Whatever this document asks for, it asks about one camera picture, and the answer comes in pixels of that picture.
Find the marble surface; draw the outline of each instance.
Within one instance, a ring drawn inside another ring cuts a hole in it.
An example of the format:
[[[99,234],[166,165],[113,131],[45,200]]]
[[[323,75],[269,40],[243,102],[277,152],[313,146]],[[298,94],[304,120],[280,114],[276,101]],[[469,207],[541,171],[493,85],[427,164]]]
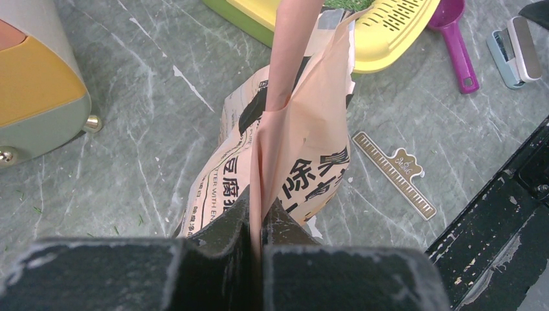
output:
[[[507,89],[486,38],[527,0],[467,2],[461,21],[481,88],[461,95],[439,34],[356,79],[350,134],[426,171],[424,221],[353,147],[334,199],[306,226],[322,243],[426,249],[549,114],[549,32],[530,23],[541,81]],[[223,99],[268,64],[269,49],[199,0],[57,0],[104,129],[0,171],[0,277],[44,236],[169,236],[214,151]]]

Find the white vein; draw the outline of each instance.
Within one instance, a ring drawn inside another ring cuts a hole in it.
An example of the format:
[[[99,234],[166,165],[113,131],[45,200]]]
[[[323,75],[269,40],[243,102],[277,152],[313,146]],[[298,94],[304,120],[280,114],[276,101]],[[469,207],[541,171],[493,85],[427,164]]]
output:
[[[456,117],[459,121],[461,121],[463,124],[468,125],[462,118],[460,118],[454,111],[452,111],[450,108],[446,107],[445,104],[440,101],[440,99],[436,98],[431,92],[427,91],[423,86],[420,86],[427,94],[429,94],[432,98],[434,98],[441,106],[446,108],[446,110],[450,111]]]
[[[80,171],[82,169],[82,158],[84,157],[84,149],[89,140],[89,135],[84,135],[84,143],[82,144],[82,148],[80,149],[80,157],[78,158],[78,166],[76,167],[76,180],[80,178]]]
[[[335,196],[337,197],[337,200],[341,204],[341,208],[343,208],[343,203],[341,202],[341,199],[339,198],[339,193],[336,192]],[[355,209],[355,205],[354,204],[349,204],[349,206],[351,207],[351,210],[353,211],[353,215],[355,216],[355,219],[357,220],[357,223],[359,223],[359,216],[358,216],[357,210]]]
[[[198,93],[198,91],[196,90],[196,87],[194,87],[190,82],[189,80],[183,75],[183,73],[181,72],[181,70],[179,70],[179,68],[177,68],[177,66],[173,66],[172,69],[174,70],[174,76],[178,76],[178,77],[181,77],[183,78],[183,80],[187,83],[187,85],[189,86],[190,90],[194,93],[194,95],[196,95],[196,97],[200,98],[200,101],[202,101],[206,106],[208,106],[208,108],[212,111],[212,112],[215,112],[214,109],[212,108],[212,106],[210,106],[210,104],[208,104],[206,102],[206,100],[204,99],[204,97],[202,97],[202,95],[200,95],[200,93]]]
[[[202,80],[202,75],[200,74],[200,69],[198,69],[198,66],[196,65],[196,59],[194,57],[194,51],[192,50],[192,46],[189,45],[190,49],[190,57],[192,60],[192,68],[196,72],[196,75],[198,76],[198,80],[200,81],[200,84],[204,84],[204,80]]]
[[[125,11],[128,10],[128,9],[122,4],[122,2],[120,2],[120,0],[117,0],[117,1],[118,1],[118,3],[120,4],[120,6],[121,6]]]
[[[549,89],[549,84],[547,84],[547,82],[545,82],[543,79],[540,79],[539,81],[543,84],[543,86],[544,86],[546,89]]]
[[[410,149],[410,151],[412,152],[412,154],[416,153],[416,140],[413,137],[412,137],[412,148]]]
[[[59,225],[55,228],[55,233],[57,235],[62,236],[62,234],[59,232],[59,228],[61,227],[61,225],[63,225],[63,221],[65,221],[65,218],[67,217],[67,214],[69,214],[69,212],[71,211],[71,206],[73,204],[73,200],[74,200],[74,194],[71,195],[71,199],[69,200],[69,203],[67,204],[67,208],[65,209],[65,214],[63,214],[63,219],[61,219],[61,222],[59,222]]]
[[[158,211],[158,207],[156,206],[156,201],[155,201],[153,192],[150,189],[149,183],[147,181],[147,177],[145,176],[145,173],[143,172],[143,165],[141,163],[140,154],[139,154],[139,145],[141,144],[141,141],[143,140],[143,137],[147,134],[148,131],[149,131],[149,129],[145,130],[145,132],[141,135],[139,140],[135,140],[135,138],[131,134],[131,131],[129,130],[129,128],[128,128],[128,135],[129,135],[129,138],[131,138],[131,140],[135,144],[135,150],[137,152],[137,164],[138,164],[138,167],[139,167],[139,172],[141,173],[141,177],[143,177],[143,181],[145,182],[145,189],[147,190],[147,193],[149,194],[149,196],[151,198],[154,211],[156,213],[156,216],[158,218],[158,222],[160,223],[160,227],[162,229],[162,233],[164,233],[164,236],[166,236],[166,228],[164,227],[164,222],[162,221],[162,217],[160,216],[160,212]]]
[[[172,7],[170,5],[170,3],[167,3],[165,0],[162,0],[163,3],[165,3],[166,5]],[[236,46],[236,43],[228,40],[228,39],[225,39],[225,38],[222,38],[219,34],[213,32],[211,29],[209,29],[208,27],[204,26],[202,23],[200,23],[196,18],[192,17],[189,13],[187,13],[187,11],[183,10],[179,5],[177,5],[177,3],[172,3],[174,6],[176,6],[183,14],[185,14],[186,16],[188,16],[190,19],[192,19],[192,21],[194,23],[196,23],[197,25],[199,25],[200,27],[204,28],[206,30],[206,32],[214,35],[215,37],[217,37],[218,39],[220,39],[221,41],[225,42],[229,47],[233,48]]]
[[[108,33],[111,34],[111,36],[113,37],[113,39],[121,46],[123,47],[125,50],[127,50],[138,62],[141,66],[143,66],[145,69],[147,69],[148,71],[148,74],[149,75],[156,75],[151,67],[149,65],[147,65],[145,63],[145,61],[136,53],[134,52],[133,50],[131,50],[130,48],[128,48],[126,46],[126,44],[116,35],[114,34],[114,32],[111,32],[107,27],[105,27],[103,24],[99,23],[98,21],[96,21],[93,17],[91,17],[88,13],[84,12],[84,11],[81,11],[81,10],[78,10],[79,12],[81,12],[82,14],[86,15],[89,19],[91,19],[94,23],[96,23],[97,25],[100,25],[104,30],[106,30]]]
[[[503,0],[499,0],[499,3],[501,4],[501,7],[505,10],[505,13],[506,13],[506,16],[505,16],[505,17],[506,17],[506,18],[511,18],[511,17],[513,17],[513,16],[511,15],[511,12],[510,12],[509,9],[507,8],[505,2],[504,2]]]
[[[343,214],[343,217],[342,217],[342,220],[343,220],[343,225],[345,226],[345,230],[347,230],[347,234],[349,235],[349,245],[352,245],[353,242],[352,242],[352,234],[351,234],[351,230],[349,229],[349,225],[347,224],[347,215],[345,213],[345,209],[343,208],[343,202],[341,202],[341,200],[339,199],[339,196],[336,194],[335,195],[337,197],[337,200],[339,201],[339,208],[341,209],[341,213]]]
[[[396,127],[396,130],[398,131],[398,134],[400,134],[400,136],[402,137],[402,139],[404,139],[404,141],[406,143],[408,143],[408,141],[406,140],[406,138],[404,137],[404,135],[402,135],[402,132],[400,131],[400,128],[398,128],[398,124],[396,124],[396,122],[394,122],[393,118],[391,117],[391,121],[393,122],[393,124],[395,124],[395,127]]]
[[[476,112],[480,112],[480,110],[478,110],[478,107],[477,107],[476,104],[475,104],[475,101],[474,101],[471,97],[469,97],[469,101],[470,101],[470,103],[473,105],[473,107],[475,107]]]
[[[440,152],[442,152],[442,155],[444,156],[444,159],[446,160],[446,163],[448,163],[448,166],[450,167],[450,171],[452,172],[452,175],[454,176],[454,178],[456,179],[456,182],[460,186],[460,189],[461,189],[465,199],[467,199],[467,193],[465,193],[462,182],[460,181],[460,178],[458,177],[458,174],[456,173],[456,171],[454,170],[454,168],[450,164],[450,161],[448,160],[448,157],[446,156],[446,152],[444,152],[444,148],[442,148],[442,145],[440,143],[438,143],[438,147],[440,148]]]
[[[430,190],[428,187],[423,187],[425,189],[425,192],[427,193],[427,195],[430,197],[430,198],[433,198]],[[437,213],[440,212],[440,214],[442,215],[442,222],[444,223],[444,228],[448,227],[448,221],[446,220],[446,214],[444,213],[444,209],[442,209],[442,205],[439,205],[438,206],[438,210],[437,210]]]
[[[436,235],[434,229],[432,228],[431,222],[427,222],[427,225],[429,225],[429,229],[431,230],[432,235],[434,235],[435,238],[438,237],[438,235]]]
[[[38,173],[38,176],[36,178],[38,180],[38,187],[40,190],[41,213],[40,213],[40,217],[38,217],[38,221],[34,224],[34,239],[38,237],[38,225],[40,224],[40,220],[42,220],[42,215],[44,215],[44,192],[42,191],[42,183],[44,181],[45,167],[46,167],[46,164],[44,162],[44,155],[43,155],[42,156],[42,175]]]
[[[103,145],[102,143],[99,143],[99,141],[97,141],[96,139],[93,139],[93,137],[91,138],[91,142],[98,145],[99,147],[105,149],[106,152],[109,152],[110,154],[112,154],[112,152],[109,148],[105,147],[105,145]]]
[[[137,201],[139,202],[139,204],[141,204],[141,207],[143,208],[143,211],[145,211],[145,215],[147,216],[147,218],[152,221],[153,218],[151,218],[151,215],[149,214],[149,209],[147,209],[147,205],[145,204],[145,198],[143,197],[143,192],[141,191],[141,189],[139,189],[139,198],[137,199]]]
[[[183,207],[183,202],[181,201],[181,197],[179,196],[179,188],[181,188],[181,182],[183,181],[183,177],[187,177],[185,173],[187,171],[187,165],[189,164],[189,161],[191,159],[190,155],[194,153],[194,148],[197,146],[197,143],[200,140],[201,139],[197,139],[196,141],[194,141],[190,145],[190,148],[187,149],[187,153],[185,155],[185,162],[183,163],[183,167],[181,168],[181,171],[179,171],[179,177],[177,178],[177,182],[175,183],[174,189],[172,190],[173,194],[172,194],[172,200],[170,202],[169,211],[174,211],[174,210],[179,211]]]
[[[407,231],[402,225],[399,225],[397,223],[395,223],[395,221],[393,219],[391,219],[390,217],[388,217],[387,215],[383,214],[380,210],[376,209],[375,206],[373,206],[360,192],[358,192],[357,189],[355,189],[354,187],[352,187],[351,185],[346,185],[347,187],[353,189],[354,193],[358,194],[358,196],[364,201],[366,202],[369,206],[371,206],[371,208],[379,215],[381,215],[384,219],[385,219],[385,222],[386,224],[388,225],[393,225],[394,227],[402,230],[404,232],[404,235],[406,236],[409,236],[411,238],[413,238],[414,240],[416,240],[418,242],[419,245],[424,245],[425,244],[425,239],[421,239],[418,235],[415,235],[414,233],[411,233],[409,231]]]
[[[244,32],[240,32],[240,34],[242,35],[242,40],[244,41],[244,44],[246,44],[246,57],[245,57],[245,61],[246,61],[246,64],[248,65],[248,67],[251,67],[250,65],[250,47],[248,46],[248,41],[246,40],[246,37],[244,36]]]
[[[473,160],[472,160],[466,153],[464,153],[464,155],[465,155],[465,158],[466,158],[467,160],[469,160],[469,162],[474,166],[475,172],[476,172],[476,174],[479,176],[480,181],[482,181],[482,183],[486,183],[486,182],[484,181],[484,178],[482,177],[482,175],[480,175],[480,171],[479,171],[478,167],[476,167],[475,162],[473,162]]]
[[[141,26],[141,24],[137,21],[137,19],[135,19],[135,17],[130,18],[129,21],[132,22],[132,23],[134,23],[134,24],[136,24],[136,25],[139,27],[139,29],[141,29],[141,31],[145,34],[145,36],[147,36],[147,37],[149,37],[149,39],[151,39],[151,41],[154,43],[154,45],[156,45],[156,48],[158,48],[158,49],[162,52],[162,57],[168,57],[168,56],[166,55],[166,53],[164,53],[164,51],[162,51],[162,49],[160,48],[160,46],[158,45],[158,43],[156,43],[156,41],[155,41],[153,38],[151,38],[151,36],[150,36],[149,33],[147,32],[147,30],[145,30],[145,29],[143,28],[143,26]]]
[[[324,226],[324,232],[326,233],[326,240],[328,240],[328,245],[333,245],[330,239],[330,233],[328,232],[328,226],[326,225],[326,221],[324,220],[324,217],[322,217],[322,225]]]
[[[502,142],[503,140],[501,139],[501,135],[500,135],[501,131],[499,130],[497,125],[492,120],[490,120],[490,118],[488,119],[488,122],[492,124],[492,127],[494,127],[494,132],[496,133],[496,136],[498,137],[499,141]]]
[[[356,148],[358,148],[358,147],[355,146],[354,149],[355,149],[355,152],[356,152],[356,154],[357,154],[357,157],[359,158],[359,161],[360,161],[360,163],[361,163],[361,165],[362,165],[362,168],[364,169],[364,174],[365,174],[365,176],[366,176],[366,184],[368,185],[368,188],[370,188],[370,190],[373,191],[374,188],[372,188],[372,184],[370,183],[370,175],[368,174],[368,171],[367,171],[367,169],[366,169],[366,165],[364,164],[364,161],[362,160],[361,154],[359,154],[359,152],[357,151]]]
[[[147,16],[149,17],[151,23],[153,23],[153,26],[155,27],[155,30],[158,31],[158,23],[155,22],[151,14],[149,13],[149,10],[147,10],[146,6],[143,6],[143,9],[145,9],[145,13],[147,13]]]
[[[500,119],[500,118],[494,113],[494,111],[492,110],[492,107],[491,107],[489,101],[488,101],[488,105],[490,106],[490,107],[489,107],[489,113],[490,113],[490,115],[491,115],[492,117],[496,118],[496,120],[498,120],[498,121],[499,121],[500,123],[502,123],[503,125],[506,125],[506,126],[507,126],[507,123],[503,122],[503,120]],[[502,131],[499,129],[499,127],[498,127],[494,122],[492,122],[492,121],[490,121],[490,122],[495,126],[495,128],[499,131],[499,133],[501,133],[501,135],[503,135],[503,136],[505,136],[505,137],[509,137],[509,138],[513,139],[514,141],[518,142],[519,144],[522,144],[522,141],[516,139],[514,136],[512,136],[512,134],[511,134],[510,132],[502,132]]]
[[[476,47],[477,44],[476,44],[476,40],[475,40],[475,32],[473,32],[473,28],[472,28],[472,26],[471,26],[471,22],[469,21],[468,18],[465,19],[465,22],[467,23],[467,26],[469,27],[469,32],[471,33],[470,38],[471,38],[471,40],[473,40],[473,44],[472,44],[473,50],[475,51],[477,60],[479,60],[479,59],[480,59],[480,53],[479,53],[479,51],[478,51],[478,47]]]
[[[136,53],[134,52],[133,50],[131,50],[130,48],[126,47],[126,44],[124,44],[124,42],[114,33],[111,33],[112,37],[115,39],[115,41],[123,48],[125,48],[125,50],[127,50],[136,60],[137,62],[139,63],[139,65],[143,68],[145,68],[146,70],[146,74],[147,74],[147,99],[148,99],[148,102],[149,102],[149,112],[150,112],[150,116],[152,119],[154,119],[154,116],[155,116],[155,106],[154,106],[154,102],[153,102],[153,83],[152,83],[152,78],[154,76],[156,76],[156,73],[153,71],[153,69],[147,65],[147,63],[145,63],[145,61]]]

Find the gray stapler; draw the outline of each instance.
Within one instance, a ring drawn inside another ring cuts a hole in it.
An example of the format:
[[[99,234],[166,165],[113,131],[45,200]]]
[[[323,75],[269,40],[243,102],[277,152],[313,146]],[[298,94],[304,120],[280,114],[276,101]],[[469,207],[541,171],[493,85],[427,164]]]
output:
[[[511,18],[506,29],[492,32],[486,41],[508,88],[518,89],[541,78],[541,66],[526,18]]]

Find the pink paper bag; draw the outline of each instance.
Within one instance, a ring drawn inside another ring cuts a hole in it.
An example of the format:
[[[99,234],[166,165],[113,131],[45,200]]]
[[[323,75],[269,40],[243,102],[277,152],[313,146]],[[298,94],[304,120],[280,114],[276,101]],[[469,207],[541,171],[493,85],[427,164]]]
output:
[[[220,145],[191,186],[177,236],[198,232],[248,185],[255,244],[276,198],[304,224],[335,195],[350,161],[346,104],[354,88],[354,20],[362,14],[319,16],[284,109],[264,111],[269,66],[225,99]]]

